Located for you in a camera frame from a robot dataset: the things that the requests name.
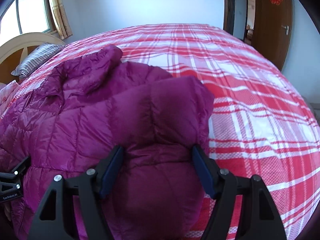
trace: wooden headboard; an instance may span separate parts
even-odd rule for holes
[[[59,38],[47,33],[25,33],[0,47],[0,83],[8,84],[19,80],[11,72],[38,46],[43,43],[64,45]]]

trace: patterned curtain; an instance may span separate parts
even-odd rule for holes
[[[49,0],[49,2],[53,20],[60,38],[63,40],[72,36],[72,31],[62,4],[62,0]]]

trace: silver bolt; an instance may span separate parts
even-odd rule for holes
[[[220,174],[221,175],[227,175],[229,173],[228,169],[220,169]]]
[[[57,181],[57,182],[60,181],[61,179],[62,179],[62,176],[60,174],[54,176],[54,178],[53,178],[53,180]]]
[[[257,175],[257,174],[253,175],[252,178],[253,178],[254,181],[260,181],[261,180],[261,177],[259,175]]]
[[[95,169],[88,169],[87,171],[86,171],[86,174],[87,175],[93,175],[93,174],[95,174],[96,173],[96,170]]]

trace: hand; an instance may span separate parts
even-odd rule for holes
[[[9,221],[11,221],[11,205],[10,202],[4,203],[4,213]]]

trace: red plaid bedsheet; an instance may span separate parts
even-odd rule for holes
[[[13,102],[37,88],[60,62],[108,44],[122,61],[196,76],[216,97],[209,120],[210,157],[237,176],[260,174],[288,239],[303,229],[320,198],[320,128],[302,97],[254,48],[219,28],[199,24],[129,27],[66,46],[22,83]],[[241,200],[228,239],[235,238]],[[199,221],[184,238],[200,239],[214,202],[205,196]]]

